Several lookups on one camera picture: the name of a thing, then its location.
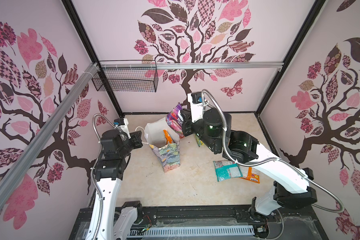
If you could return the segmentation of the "purple candy snack bag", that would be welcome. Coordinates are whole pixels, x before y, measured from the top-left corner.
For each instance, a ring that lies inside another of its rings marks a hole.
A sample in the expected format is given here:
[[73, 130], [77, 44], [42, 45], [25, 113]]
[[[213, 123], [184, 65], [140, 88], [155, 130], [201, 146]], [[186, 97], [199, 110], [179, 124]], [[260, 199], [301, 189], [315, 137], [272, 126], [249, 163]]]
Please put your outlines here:
[[166, 122], [168, 126], [179, 135], [180, 139], [185, 137], [182, 131], [182, 126], [184, 122], [184, 119], [181, 115], [182, 109], [182, 105], [178, 103], [173, 108], [173, 110], [166, 116]]

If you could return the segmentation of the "orange white snack bag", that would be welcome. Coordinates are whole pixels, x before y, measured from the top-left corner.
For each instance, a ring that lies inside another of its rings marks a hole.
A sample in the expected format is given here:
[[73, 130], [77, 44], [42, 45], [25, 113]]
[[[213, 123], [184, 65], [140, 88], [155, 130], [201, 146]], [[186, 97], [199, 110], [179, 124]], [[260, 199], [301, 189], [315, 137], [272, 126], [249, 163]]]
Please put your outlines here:
[[170, 136], [169, 132], [167, 130], [163, 130], [163, 133], [165, 135], [165, 139], [166, 139], [166, 145], [168, 144], [173, 144], [174, 140], [172, 139], [172, 137]]

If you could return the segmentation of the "patterned paper bag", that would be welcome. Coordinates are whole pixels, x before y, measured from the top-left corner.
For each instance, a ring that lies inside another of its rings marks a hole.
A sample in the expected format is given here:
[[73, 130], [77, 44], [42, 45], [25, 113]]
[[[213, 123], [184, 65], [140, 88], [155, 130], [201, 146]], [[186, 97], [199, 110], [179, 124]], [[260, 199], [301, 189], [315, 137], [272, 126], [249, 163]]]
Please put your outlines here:
[[[143, 131], [145, 137], [143, 144], [150, 147], [165, 173], [174, 170], [181, 165], [180, 137], [168, 126], [166, 118], [162, 118], [154, 123], [148, 123], [144, 128], [138, 126], [135, 130]], [[173, 144], [166, 145], [163, 130], [169, 132], [174, 140]]]

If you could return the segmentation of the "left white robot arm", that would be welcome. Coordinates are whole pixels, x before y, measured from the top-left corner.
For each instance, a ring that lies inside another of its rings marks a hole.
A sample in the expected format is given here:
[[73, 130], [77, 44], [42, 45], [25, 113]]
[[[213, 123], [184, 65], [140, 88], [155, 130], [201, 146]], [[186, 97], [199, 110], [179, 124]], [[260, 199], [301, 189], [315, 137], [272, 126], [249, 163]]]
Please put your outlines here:
[[143, 146], [141, 131], [127, 134], [120, 129], [103, 133], [100, 152], [92, 169], [96, 197], [87, 240], [125, 240], [135, 222], [142, 220], [140, 201], [125, 202], [116, 217], [116, 202], [132, 150]]

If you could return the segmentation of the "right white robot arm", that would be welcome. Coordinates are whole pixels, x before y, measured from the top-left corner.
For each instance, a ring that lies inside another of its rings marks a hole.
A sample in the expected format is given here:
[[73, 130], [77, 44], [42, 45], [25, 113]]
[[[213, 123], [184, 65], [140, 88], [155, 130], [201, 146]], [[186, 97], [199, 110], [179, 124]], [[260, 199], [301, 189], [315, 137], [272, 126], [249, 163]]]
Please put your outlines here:
[[294, 171], [250, 134], [232, 130], [230, 114], [225, 113], [222, 119], [212, 108], [196, 121], [188, 109], [181, 110], [180, 114], [184, 136], [195, 135], [215, 155], [234, 159], [240, 167], [251, 167], [274, 180], [268, 193], [252, 199], [249, 212], [254, 221], [264, 219], [281, 207], [299, 210], [318, 201], [316, 191], [309, 184], [313, 177], [311, 170]]

